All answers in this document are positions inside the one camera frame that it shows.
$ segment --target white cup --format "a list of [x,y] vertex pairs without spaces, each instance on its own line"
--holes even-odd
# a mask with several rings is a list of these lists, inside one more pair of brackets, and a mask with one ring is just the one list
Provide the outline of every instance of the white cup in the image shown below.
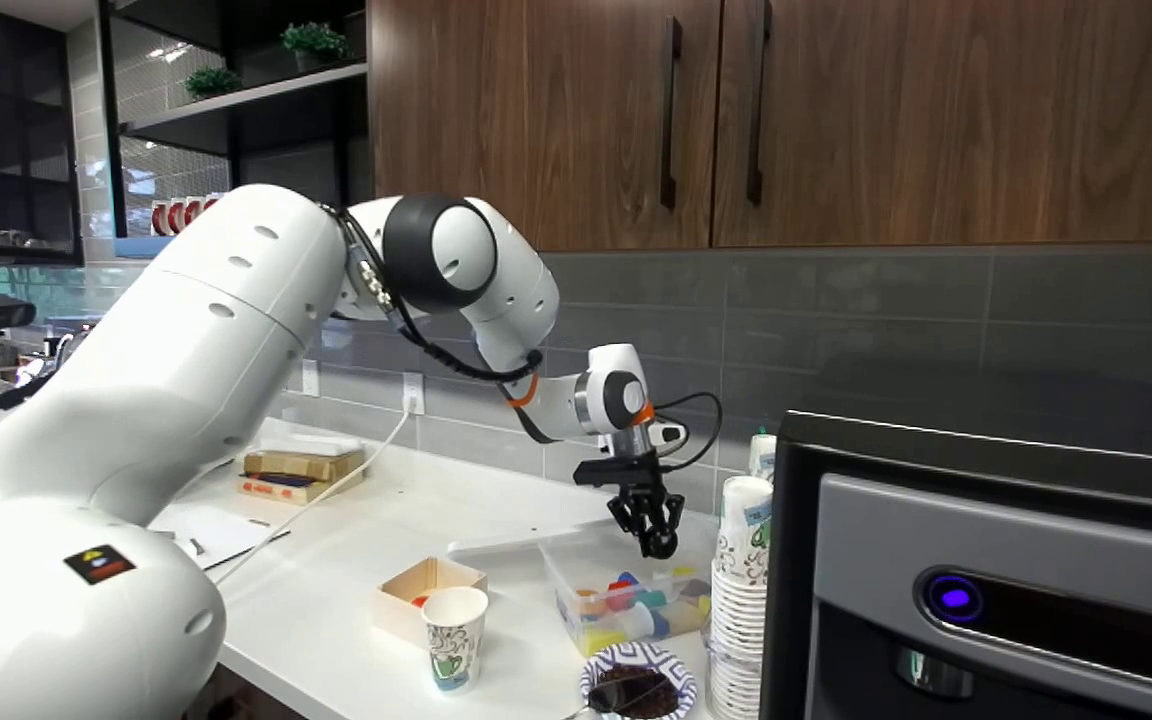
[[429,591],[421,620],[429,631],[429,673],[441,690],[469,687],[479,674],[482,615],[487,591],[479,587]]

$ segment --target shelf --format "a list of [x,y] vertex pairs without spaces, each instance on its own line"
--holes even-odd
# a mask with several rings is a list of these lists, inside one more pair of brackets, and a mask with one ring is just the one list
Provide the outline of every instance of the shelf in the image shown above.
[[220,11],[208,0],[121,0],[115,14],[172,39],[220,52]]
[[157,119],[122,122],[122,137],[213,157],[226,157],[230,149],[276,151],[310,138],[331,138],[337,98],[345,84],[355,84],[355,109],[360,109],[347,119],[355,132],[362,126],[362,84],[360,84],[362,74],[368,63],[291,74],[278,84],[197,98]]

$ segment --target white countertop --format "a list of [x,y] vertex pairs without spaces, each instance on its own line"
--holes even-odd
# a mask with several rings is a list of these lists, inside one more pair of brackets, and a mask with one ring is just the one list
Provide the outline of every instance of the white countertop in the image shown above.
[[[234,466],[187,489],[175,502],[289,521],[298,502],[234,492]],[[220,665],[298,714],[493,714],[562,720],[579,709],[584,657],[566,638],[533,535],[603,521],[603,492],[538,474],[381,447],[368,479],[337,492],[216,584],[226,598]],[[487,572],[493,613],[482,673],[464,690],[435,690],[424,650],[370,624],[370,591],[424,555]],[[667,648],[705,697],[701,635]]]

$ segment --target small box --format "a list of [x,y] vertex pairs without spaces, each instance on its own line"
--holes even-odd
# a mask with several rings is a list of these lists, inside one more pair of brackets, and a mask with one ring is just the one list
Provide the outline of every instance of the small box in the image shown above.
[[547,584],[584,657],[622,638],[663,638],[707,628],[717,521],[685,517],[673,558],[642,558],[634,535],[593,523],[538,538]]
[[487,587],[487,576],[449,555],[424,555],[376,587],[376,624],[424,648],[421,598],[435,587]]

